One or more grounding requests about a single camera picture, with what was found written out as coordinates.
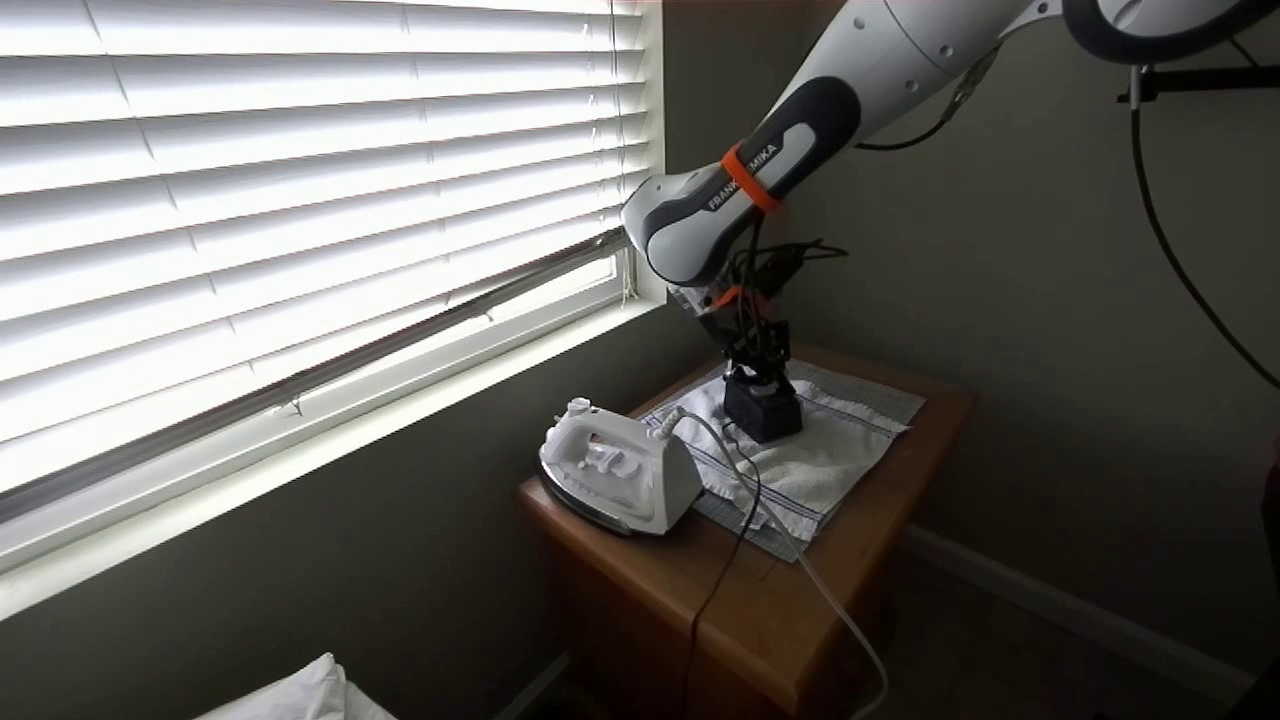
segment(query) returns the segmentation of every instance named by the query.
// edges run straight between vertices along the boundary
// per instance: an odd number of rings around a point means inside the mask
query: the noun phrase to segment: towel
[[[905,420],[915,414],[923,400],[864,380],[845,382],[856,378],[835,375],[797,361],[788,365],[788,375],[800,398],[804,429],[771,443],[759,445],[730,424],[723,406],[724,384],[718,372],[652,411],[645,421],[657,425],[680,405],[722,428],[726,438],[731,438],[728,447],[737,470],[754,480],[751,462],[759,468],[763,484],[760,501],[769,503],[788,533],[808,542],[858,480],[884,456],[893,439],[909,429],[905,423],[867,402],[837,397],[833,392],[844,391],[842,395],[846,396],[879,395],[887,405],[896,405],[888,410]],[[884,392],[849,392],[856,391],[859,386]],[[753,493],[735,479],[710,434],[701,425],[689,421],[677,425],[676,434],[689,445],[698,461],[703,486],[713,495],[731,501],[742,514],[748,512]],[[751,520],[753,528],[763,521],[763,512],[758,511],[756,515]]]

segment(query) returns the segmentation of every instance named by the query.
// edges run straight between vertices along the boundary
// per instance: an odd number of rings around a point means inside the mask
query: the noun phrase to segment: gray wall
[[[750,131],[803,33],[776,3],[666,19],[682,169]],[[664,307],[0,621],[0,714],[192,717],[333,651],[399,717],[492,717],[559,652],[513,500],[556,407],[634,407],[712,354]]]
[[[1263,60],[1280,61],[1277,20],[1242,37]],[[982,393],[919,523],[1257,670],[1280,647],[1258,509],[1280,395],[1160,255],[1114,102],[1125,83],[1059,24],[1015,36],[941,135],[846,152],[788,200],[796,240],[851,256],[806,268],[785,309],[803,340]],[[1144,120],[1172,243],[1280,373],[1280,94],[1167,96]]]

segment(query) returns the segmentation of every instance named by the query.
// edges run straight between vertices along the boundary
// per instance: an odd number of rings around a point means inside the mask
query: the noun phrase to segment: white blinds
[[[634,12],[0,3],[0,491],[616,227]]]

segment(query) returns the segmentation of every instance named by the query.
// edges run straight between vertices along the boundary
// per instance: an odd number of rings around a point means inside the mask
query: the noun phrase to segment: orange band
[[[724,168],[724,172],[728,173],[728,177],[733,178],[733,182],[736,182],[737,186],[746,192],[746,196],[751,199],[751,202],[755,202],[756,208],[764,210],[765,213],[777,210],[782,204],[778,202],[776,197],[769,195],[769,191],[764,190],[764,186],[755,182],[755,177],[746,172],[746,167],[737,159],[737,149],[741,146],[742,143],[739,142],[733,147],[730,147],[728,152],[726,152],[724,158],[721,160],[721,165]]]

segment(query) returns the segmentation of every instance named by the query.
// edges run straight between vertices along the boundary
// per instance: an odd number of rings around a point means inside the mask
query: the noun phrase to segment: metal stand
[[[1161,92],[1199,92],[1210,90],[1280,88],[1280,65],[1261,68],[1217,68],[1208,70],[1147,70],[1142,74],[1138,100],[1151,102]],[[1116,97],[1129,104],[1129,94]]]

